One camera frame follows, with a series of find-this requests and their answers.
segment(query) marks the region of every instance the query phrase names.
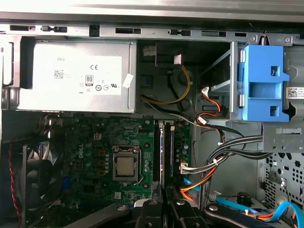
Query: power supply label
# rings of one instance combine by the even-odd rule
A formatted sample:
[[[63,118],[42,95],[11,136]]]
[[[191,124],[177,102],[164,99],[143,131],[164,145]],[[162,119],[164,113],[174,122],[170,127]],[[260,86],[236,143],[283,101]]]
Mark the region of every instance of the power supply label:
[[[122,58],[60,56],[45,69],[45,82],[55,90],[87,95],[121,95]]]
[[[304,99],[304,87],[287,87],[287,99]]]

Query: perforated metal panel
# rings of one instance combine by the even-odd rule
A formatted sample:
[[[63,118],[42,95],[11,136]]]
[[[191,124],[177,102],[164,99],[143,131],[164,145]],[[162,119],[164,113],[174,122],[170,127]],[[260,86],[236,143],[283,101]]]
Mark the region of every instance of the perforated metal panel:
[[[304,205],[304,154],[274,153],[264,163],[265,176],[262,186],[265,190],[265,205],[276,208],[282,201],[291,201],[299,207]],[[275,173],[281,183],[270,176]],[[284,221],[291,225],[292,211],[288,211]]]

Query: screw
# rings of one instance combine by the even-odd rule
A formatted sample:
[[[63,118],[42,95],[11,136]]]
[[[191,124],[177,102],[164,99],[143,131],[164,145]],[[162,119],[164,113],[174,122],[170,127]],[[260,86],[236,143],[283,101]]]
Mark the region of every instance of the screw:
[[[157,204],[157,201],[156,201],[156,200],[152,200],[149,204],[150,204],[150,205],[156,205],[156,204]]]
[[[179,200],[179,201],[176,202],[176,204],[177,204],[177,205],[184,205],[184,204],[185,204],[185,201]]]
[[[218,210],[218,207],[217,207],[217,206],[210,206],[210,207],[209,207],[209,210],[217,211],[217,210]]]
[[[125,209],[126,209],[125,206],[117,208],[117,210],[125,210]]]

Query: yellow power cable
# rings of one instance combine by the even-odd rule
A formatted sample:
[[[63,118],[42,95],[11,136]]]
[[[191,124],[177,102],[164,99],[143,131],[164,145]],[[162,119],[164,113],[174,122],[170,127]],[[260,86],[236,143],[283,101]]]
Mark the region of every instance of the yellow power cable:
[[[184,74],[186,76],[186,79],[187,79],[187,88],[186,88],[184,94],[179,99],[177,99],[175,101],[157,101],[157,100],[152,100],[152,99],[149,99],[147,97],[142,96],[141,97],[142,100],[144,100],[146,102],[149,102],[149,103],[152,103],[152,104],[156,104],[156,105],[162,105],[162,104],[163,105],[170,105],[170,104],[174,104],[174,103],[180,102],[183,99],[185,99],[187,97],[187,95],[189,94],[189,92],[190,92],[190,88],[191,88],[192,82],[191,82],[191,78],[190,78],[189,73],[188,73],[187,69],[185,68],[185,66],[182,65],[181,68],[182,68],[182,70],[183,70],[183,72],[184,72]]]

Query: cable tie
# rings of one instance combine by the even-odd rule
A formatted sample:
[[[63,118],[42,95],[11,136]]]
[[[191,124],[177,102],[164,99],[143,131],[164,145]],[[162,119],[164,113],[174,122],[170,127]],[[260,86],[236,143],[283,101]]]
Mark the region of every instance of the cable tie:
[[[201,118],[200,116],[198,117],[198,120],[203,124],[205,125],[207,123],[206,120],[204,120],[203,118]]]
[[[213,159],[213,163],[214,163],[216,166],[219,166],[218,161],[217,161],[216,159]]]

